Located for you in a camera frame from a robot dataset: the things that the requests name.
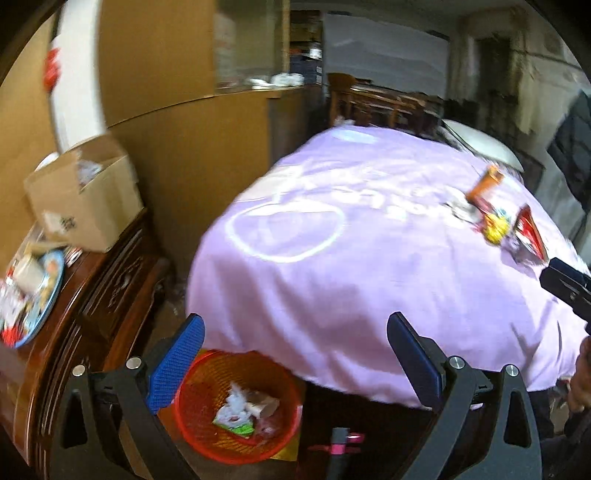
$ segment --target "metal bolt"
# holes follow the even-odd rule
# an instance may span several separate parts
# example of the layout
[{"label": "metal bolt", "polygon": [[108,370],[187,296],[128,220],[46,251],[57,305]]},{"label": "metal bolt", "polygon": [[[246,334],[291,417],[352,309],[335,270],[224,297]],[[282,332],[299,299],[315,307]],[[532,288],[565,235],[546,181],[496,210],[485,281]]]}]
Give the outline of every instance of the metal bolt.
[{"label": "metal bolt", "polygon": [[72,369],[72,375],[74,375],[75,377],[81,377],[82,375],[84,375],[84,372],[86,372],[86,367],[84,365],[76,365]]},{"label": "metal bolt", "polygon": [[466,366],[466,362],[464,361],[464,359],[459,356],[450,357],[449,364],[452,366],[452,368],[455,368],[456,370],[461,370]]},{"label": "metal bolt", "polygon": [[507,375],[510,377],[516,377],[519,375],[519,369],[515,365],[507,365],[505,367],[505,372],[507,372]]},{"label": "metal bolt", "polygon": [[136,368],[139,368],[141,364],[142,359],[138,356],[133,356],[125,362],[125,366],[130,370],[135,370]]}]

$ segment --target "white pillow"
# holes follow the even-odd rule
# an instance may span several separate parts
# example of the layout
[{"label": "white pillow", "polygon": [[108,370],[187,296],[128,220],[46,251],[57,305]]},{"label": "white pillow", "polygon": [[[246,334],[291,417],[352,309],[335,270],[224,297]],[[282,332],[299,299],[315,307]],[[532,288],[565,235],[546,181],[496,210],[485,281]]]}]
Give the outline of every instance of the white pillow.
[{"label": "white pillow", "polygon": [[523,166],[505,144],[484,132],[454,120],[442,120],[445,128],[474,155],[504,163],[523,173]]}]

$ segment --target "person's hand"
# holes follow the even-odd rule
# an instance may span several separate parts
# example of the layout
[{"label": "person's hand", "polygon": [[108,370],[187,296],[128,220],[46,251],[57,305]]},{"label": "person's hand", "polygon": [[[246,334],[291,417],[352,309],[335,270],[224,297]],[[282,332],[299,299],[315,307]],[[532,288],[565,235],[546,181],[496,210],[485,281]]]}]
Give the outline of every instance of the person's hand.
[{"label": "person's hand", "polygon": [[576,371],[570,380],[568,403],[573,413],[579,413],[585,407],[591,407],[591,364],[587,360],[587,357],[591,358],[589,352],[591,352],[591,337],[587,337],[581,343]]}]

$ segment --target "white wall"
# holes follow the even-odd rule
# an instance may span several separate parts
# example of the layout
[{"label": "white wall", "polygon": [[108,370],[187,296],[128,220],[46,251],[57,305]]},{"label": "white wall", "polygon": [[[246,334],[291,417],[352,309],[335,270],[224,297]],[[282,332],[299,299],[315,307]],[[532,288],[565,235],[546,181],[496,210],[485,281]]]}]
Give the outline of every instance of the white wall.
[{"label": "white wall", "polygon": [[419,12],[398,5],[386,10],[383,8],[368,9],[349,4],[340,4],[338,2],[292,2],[291,9],[320,10],[322,13],[331,10],[345,11],[350,12],[354,17],[404,25],[405,27],[411,27],[421,31],[435,30],[445,35],[451,35],[456,28],[455,22],[448,18],[443,18],[433,13]]},{"label": "white wall", "polygon": [[414,28],[345,15],[324,16],[324,71],[444,98],[448,42]]}]

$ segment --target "red decoration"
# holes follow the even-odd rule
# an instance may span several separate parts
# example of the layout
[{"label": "red decoration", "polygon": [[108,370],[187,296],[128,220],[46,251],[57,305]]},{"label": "red decoration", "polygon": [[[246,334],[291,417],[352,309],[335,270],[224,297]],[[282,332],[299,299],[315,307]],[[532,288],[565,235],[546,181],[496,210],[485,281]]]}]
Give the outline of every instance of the red decoration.
[{"label": "red decoration", "polygon": [[47,93],[51,93],[60,78],[60,64],[57,61],[57,54],[59,51],[59,48],[52,48],[47,53],[47,58],[45,60],[45,74],[43,75],[43,85],[45,86]]},{"label": "red decoration", "polygon": [[540,235],[540,231],[534,223],[534,218],[531,215],[531,208],[525,205],[519,210],[517,219],[515,221],[515,231],[527,238],[534,249],[535,254],[540,260],[547,262],[548,253],[544,241]]},{"label": "red decoration", "polygon": [[2,331],[2,341],[10,348],[14,348],[21,338],[21,331],[16,325],[12,328],[7,328]]}]

